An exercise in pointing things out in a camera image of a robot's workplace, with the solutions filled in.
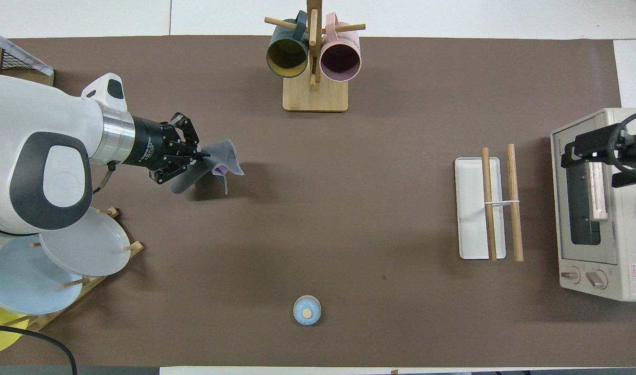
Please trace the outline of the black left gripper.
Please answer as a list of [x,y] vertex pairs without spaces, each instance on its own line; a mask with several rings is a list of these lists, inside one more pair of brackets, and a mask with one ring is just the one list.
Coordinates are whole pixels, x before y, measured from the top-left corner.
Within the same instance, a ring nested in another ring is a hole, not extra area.
[[135,137],[126,165],[151,169],[157,184],[194,184],[207,173],[200,139],[189,117],[175,113],[169,122],[133,117]]

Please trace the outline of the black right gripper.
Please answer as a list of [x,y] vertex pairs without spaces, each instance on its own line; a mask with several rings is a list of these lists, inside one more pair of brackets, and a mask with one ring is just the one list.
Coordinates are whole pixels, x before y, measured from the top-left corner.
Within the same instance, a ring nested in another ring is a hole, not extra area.
[[584,163],[614,165],[619,171],[612,175],[613,188],[636,185],[636,135],[621,133],[617,136],[614,164],[607,148],[615,130],[616,125],[610,125],[577,135],[574,142],[564,148],[560,159],[561,168],[572,168]]

